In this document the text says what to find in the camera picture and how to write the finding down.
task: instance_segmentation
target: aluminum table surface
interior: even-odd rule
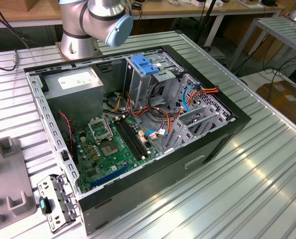
[[[295,238],[296,126],[251,92],[185,35],[130,37],[104,54],[169,44],[252,120],[220,154],[175,185],[110,222],[90,238]],[[12,65],[12,52],[0,65]],[[59,173],[23,68],[63,61],[55,46],[19,51],[20,66],[0,71],[0,137],[18,137],[36,203],[36,184]],[[80,222],[52,235],[41,209],[0,230],[0,238],[83,238]]]
[[[287,17],[267,17],[255,19],[249,27],[244,38],[240,42],[236,52],[233,55],[229,69],[231,70],[236,63],[240,53],[244,49],[246,43],[250,39],[255,29],[259,27],[264,32],[258,38],[255,46],[252,48],[249,54],[253,52],[266,37],[267,34],[274,36],[276,39],[282,41],[289,48],[296,50],[296,22],[293,22]]]

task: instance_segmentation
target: workbench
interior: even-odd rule
[[[202,15],[202,7],[196,7],[191,3],[183,3],[175,6],[167,0],[162,2],[146,1],[143,2],[142,19],[159,19],[159,18],[177,18],[177,17],[198,17]],[[273,13],[273,17],[278,16],[284,9],[282,5],[277,7],[265,6],[264,8],[247,8],[236,0],[230,0],[224,3],[222,7],[214,8],[211,16],[216,16],[214,24],[209,32],[209,36],[205,42],[205,46],[210,46],[221,22],[226,15],[241,15],[241,14],[258,14],[258,13]],[[60,6],[56,0],[39,0],[29,12],[15,11],[11,9],[1,8],[1,12],[13,27],[22,26],[45,26],[45,25],[61,25],[62,17]],[[140,13],[138,10],[133,11],[134,19],[139,19]]]
[[[183,34],[129,37],[104,54],[169,44],[252,120],[210,162],[97,230],[90,238],[295,238],[296,126]],[[0,53],[12,65],[13,52]],[[63,61],[55,46],[19,51],[19,67],[0,70],[0,138],[19,138],[38,204],[36,185],[60,169],[51,153],[23,68]],[[52,235],[41,209],[0,230],[0,238],[80,238],[74,222]]]
[[[296,51],[296,22],[292,21],[287,17],[257,18],[253,20],[247,33],[244,35],[242,41],[236,49],[232,57],[232,60],[228,66],[229,70],[232,70],[243,48],[245,47],[253,32],[257,28],[262,29],[263,32],[261,33],[257,42],[254,44],[249,55],[251,55],[251,53],[257,47],[259,47],[260,43],[266,38],[268,34],[282,41],[287,46],[287,49],[284,51],[281,57],[281,62],[278,63],[277,67],[281,66],[288,59],[288,55],[292,49]]]

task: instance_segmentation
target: yellow cable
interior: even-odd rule
[[[203,91],[214,91],[214,90],[216,90],[217,89],[217,87],[216,88],[212,88],[212,89],[202,89]]]
[[[111,112],[116,112],[119,109],[120,100],[121,100],[121,97],[118,97],[117,105],[113,110],[111,110]]]

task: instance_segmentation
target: open computer case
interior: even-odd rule
[[[25,69],[60,175],[38,184],[56,233],[89,235],[212,160],[250,118],[170,46]]]

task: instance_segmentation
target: blue plastic latch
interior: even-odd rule
[[[144,57],[144,55],[132,56],[133,63],[143,72],[144,75],[154,74],[159,72],[159,69]]]
[[[40,201],[40,207],[43,209],[45,207],[45,203],[43,200]]]

